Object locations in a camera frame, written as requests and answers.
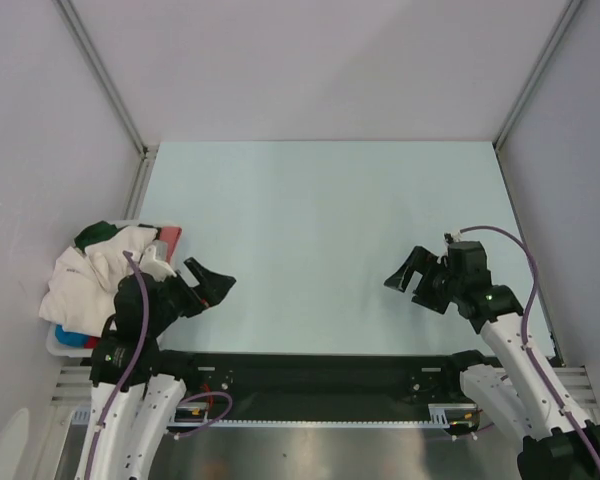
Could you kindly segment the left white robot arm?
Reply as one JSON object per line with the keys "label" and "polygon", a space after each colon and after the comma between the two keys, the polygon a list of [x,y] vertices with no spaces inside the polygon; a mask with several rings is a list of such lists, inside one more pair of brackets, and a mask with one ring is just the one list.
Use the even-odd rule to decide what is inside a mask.
{"label": "left white robot arm", "polygon": [[196,426],[173,433],[186,438],[222,420],[233,399],[201,378],[192,355],[163,350],[159,337],[181,318],[219,305],[236,280],[194,258],[184,262],[197,283],[161,260],[131,261],[113,297],[114,312],[91,354],[90,413],[78,479],[145,479],[177,408],[199,406]]}

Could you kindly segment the white green raglan t-shirt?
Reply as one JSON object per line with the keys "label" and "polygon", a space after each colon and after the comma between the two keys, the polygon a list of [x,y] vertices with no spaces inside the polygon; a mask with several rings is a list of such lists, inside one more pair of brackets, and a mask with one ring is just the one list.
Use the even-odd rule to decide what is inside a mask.
{"label": "white green raglan t-shirt", "polygon": [[120,228],[115,224],[101,220],[85,227],[75,238],[74,246],[82,253],[86,252],[88,246],[106,242],[112,239]]}

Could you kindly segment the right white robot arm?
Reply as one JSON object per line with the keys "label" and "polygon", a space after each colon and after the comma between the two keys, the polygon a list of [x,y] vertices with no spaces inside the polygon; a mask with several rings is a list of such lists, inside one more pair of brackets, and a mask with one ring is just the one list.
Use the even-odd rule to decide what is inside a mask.
{"label": "right white robot arm", "polygon": [[406,291],[421,276],[413,303],[443,314],[449,305],[495,354],[502,373],[476,350],[449,356],[443,393],[480,407],[517,447],[523,479],[600,479],[600,424],[578,404],[528,332],[524,309],[506,285],[492,281],[483,245],[452,241],[437,256],[413,248],[385,286]]}

